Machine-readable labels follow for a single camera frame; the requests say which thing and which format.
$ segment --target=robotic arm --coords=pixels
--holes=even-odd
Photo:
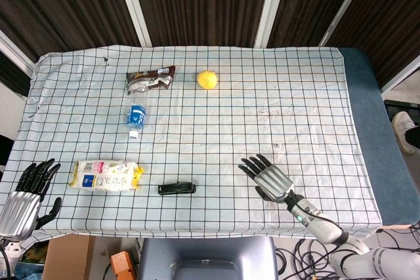
[[[41,202],[48,191],[51,179],[60,168],[54,159],[38,166],[32,163],[20,177],[16,190],[6,199],[0,214],[0,278],[11,279],[16,263],[24,249],[20,243],[27,239],[33,230],[38,230],[54,220],[61,207],[61,198],[55,199],[49,214],[38,218]]]
[[[388,280],[418,279],[420,256],[400,250],[369,248],[326,218],[302,195],[296,195],[293,182],[261,154],[242,159],[239,168],[258,186],[257,193],[265,201],[286,203],[288,211],[323,244],[335,244],[329,261],[340,277],[346,279],[383,278]]]

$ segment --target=gray chair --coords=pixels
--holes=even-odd
[[[271,237],[145,239],[138,280],[277,280]]]

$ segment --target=snack bag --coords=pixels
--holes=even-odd
[[[89,191],[135,190],[144,169],[134,162],[78,161],[70,187]]]

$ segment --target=chocolate wrapper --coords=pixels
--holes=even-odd
[[[127,73],[127,92],[130,94],[154,89],[162,84],[166,89],[173,81],[175,66],[157,70]]]

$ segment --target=blue bottle label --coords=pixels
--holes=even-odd
[[[146,109],[140,105],[132,105],[130,114],[127,116],[127,124],[134,127],[143,127]]]

